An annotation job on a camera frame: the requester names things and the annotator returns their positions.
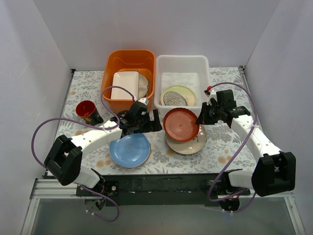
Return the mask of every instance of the gray floor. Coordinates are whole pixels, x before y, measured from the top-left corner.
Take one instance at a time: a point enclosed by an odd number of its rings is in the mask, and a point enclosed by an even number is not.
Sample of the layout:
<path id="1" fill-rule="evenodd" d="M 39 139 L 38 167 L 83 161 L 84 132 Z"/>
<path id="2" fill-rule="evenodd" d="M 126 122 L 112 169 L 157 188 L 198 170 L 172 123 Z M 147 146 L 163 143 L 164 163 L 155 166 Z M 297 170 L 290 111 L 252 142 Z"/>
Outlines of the gray floor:
<path id="1" fill-rule="evenodd" d="M 241 199 L 242 204 L 248 198 Z M 230 215 L 201 205 L 121 206 L 113 223 L 85 212 L 82 199 L 41 199 L 33 235 L 292 235 L 284 198 L 255 198 L 245 211 Z M 102 214 L 114 217 L 116 209 Z"/>

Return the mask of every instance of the gray wall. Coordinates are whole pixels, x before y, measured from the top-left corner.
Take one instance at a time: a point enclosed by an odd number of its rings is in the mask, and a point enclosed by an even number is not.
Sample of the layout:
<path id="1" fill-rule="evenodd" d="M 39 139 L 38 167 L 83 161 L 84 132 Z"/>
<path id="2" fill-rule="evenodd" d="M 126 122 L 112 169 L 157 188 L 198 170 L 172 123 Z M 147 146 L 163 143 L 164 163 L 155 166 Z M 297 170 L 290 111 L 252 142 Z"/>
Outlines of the gray wall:
<path id="1" fill-rule="evenodd" d="M 35 128 L 59 117 L 70 69 L 32 0 L 0 0 L 0 234 L 20 234 L 36 177 Z M 57 123 L 39 133 L 35 149 L 43 160 Z"/>
<path id="2" fill-rule="evenodd" d="M 247 64 L 264 132 L 297 158 L 296 204 L 313 234 L 313 2 L 281 0 Z"/>
<path id="3" fill-rule="evenodd" d="M 34 0 L 71 68 L 103 70 L 122 48 L 245 65 L 279 0 Z"/>

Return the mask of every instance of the floral tablecloth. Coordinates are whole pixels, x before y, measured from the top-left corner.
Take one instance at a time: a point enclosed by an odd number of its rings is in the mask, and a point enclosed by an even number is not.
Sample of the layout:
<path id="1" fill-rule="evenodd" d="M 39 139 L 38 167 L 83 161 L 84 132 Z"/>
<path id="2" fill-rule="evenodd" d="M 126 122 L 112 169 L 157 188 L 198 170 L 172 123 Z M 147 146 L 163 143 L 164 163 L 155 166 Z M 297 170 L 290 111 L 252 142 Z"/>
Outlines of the floral tablecloth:
<path id="1" fill-rule="evenodd" d="M 212 84 L 230 81 L 242 84 L 238 68 L 210 68 Z M 103 71 L 76 71 L 63 111 L 63 117 L 82 122 L 76 115 L 76 105 L 83 100 L 92 100 L 104 120 L 108 120 L 111 114 L 105 110 L 100 101 L 100 87 Z M 217 90 L 232 89 L 237 105 L 246 106 L 250 111 L 250 102 L 244 91 L 231 85 L 223 85 Z M 96 149 L 82 160 L 82 166 L 94 168 L 103 175 L 122 174 L 184 174 L 184 173 L 218 173 L 238 149 L 241 140 L 224 123 L 213 126 L 205 126 L 207 131 L 207 143 L 198 153 L 181 155 L 167 145 L 164 130 L 156 133 L 145 134 L 151 144 L 151 153 L 148 160 L 136 168 L 122 168 L 110 157 L 109 144 Z M 57 135 L 65 134 L 68 137 L 80 135 L 89 131 L 89 128 L 61 121 Z M 243 148 L 228 169 L 253 170 L 255 160 L 247 149 Z"/>

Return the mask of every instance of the red plate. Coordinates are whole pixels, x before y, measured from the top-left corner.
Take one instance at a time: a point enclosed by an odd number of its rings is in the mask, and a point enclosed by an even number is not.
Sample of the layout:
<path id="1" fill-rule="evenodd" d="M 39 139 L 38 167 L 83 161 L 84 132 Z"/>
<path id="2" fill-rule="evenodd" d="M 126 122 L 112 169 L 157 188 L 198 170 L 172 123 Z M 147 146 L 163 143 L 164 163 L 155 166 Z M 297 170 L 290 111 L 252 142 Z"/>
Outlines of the red plate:
<path id="1" fill-rule="evenodd" d="M 164 130 L 166 134 L 176 141 L 186 142 L 192 140 L 199 132 L 196 125 L 197 116 L 188 109 L 175 108 L 164 117 Z"/>

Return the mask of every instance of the cup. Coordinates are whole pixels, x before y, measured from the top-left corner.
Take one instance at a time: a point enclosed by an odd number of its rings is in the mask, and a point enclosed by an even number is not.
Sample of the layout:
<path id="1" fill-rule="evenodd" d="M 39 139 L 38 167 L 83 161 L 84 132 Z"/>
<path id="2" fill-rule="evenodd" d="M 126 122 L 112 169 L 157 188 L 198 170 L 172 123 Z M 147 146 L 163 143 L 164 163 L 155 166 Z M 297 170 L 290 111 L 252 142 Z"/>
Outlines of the cup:
<path id="1" fill-rule="evenodd" d="M 76 114 L 85 120 L 85 123 L 88 125 L 95 126 L 96 124 L 103 123 L 103 119 L 100 117 L 95 104 L 90 100 L 80 102 L 76 106 Z"/>

